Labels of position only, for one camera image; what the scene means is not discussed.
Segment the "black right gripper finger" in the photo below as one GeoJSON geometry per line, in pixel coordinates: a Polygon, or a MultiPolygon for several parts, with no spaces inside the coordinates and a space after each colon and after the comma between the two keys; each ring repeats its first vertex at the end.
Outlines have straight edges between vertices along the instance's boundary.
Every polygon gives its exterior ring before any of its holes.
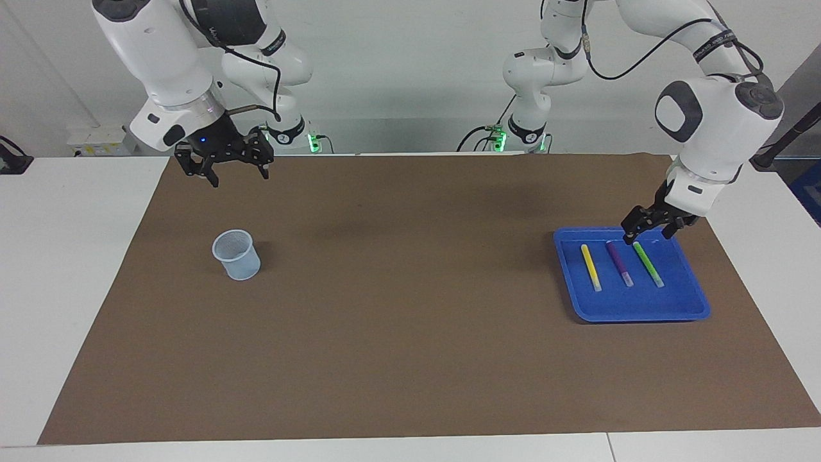
{"type": "Polygon", "coordinates": [[[174,158],[187,176],[197,176],[207,180],[212,187],[218,187],[219,180],[214,173],[214,159],[211,156],[199,156],[191,144],[177,144],[174,149],[174,158]]]}
{"type": "Polygon", "coordinates": [[[247,135],[247,158],[256,166],[264,180],[269,179],[270,164],[275,161],[275,149],[269,143],[265,131],[253,128],[247,135]]]}

